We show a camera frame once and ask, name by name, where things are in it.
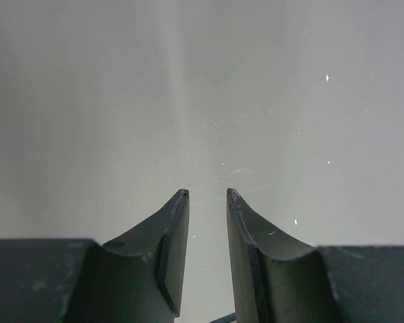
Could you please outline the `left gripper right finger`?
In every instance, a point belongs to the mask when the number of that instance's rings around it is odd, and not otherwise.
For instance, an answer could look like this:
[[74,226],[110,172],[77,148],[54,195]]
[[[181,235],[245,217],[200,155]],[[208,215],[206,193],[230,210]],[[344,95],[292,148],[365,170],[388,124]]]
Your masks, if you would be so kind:
[[227,191],[238,322],[404,322],[404,245],[311,246]]

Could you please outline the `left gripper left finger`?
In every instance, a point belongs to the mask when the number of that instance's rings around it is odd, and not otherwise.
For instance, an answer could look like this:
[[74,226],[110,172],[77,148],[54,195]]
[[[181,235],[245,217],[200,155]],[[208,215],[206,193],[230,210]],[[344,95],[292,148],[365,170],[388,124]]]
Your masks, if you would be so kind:
[[0,322],[173,322],[180,314],[189,192],[120,236],[0,239]]

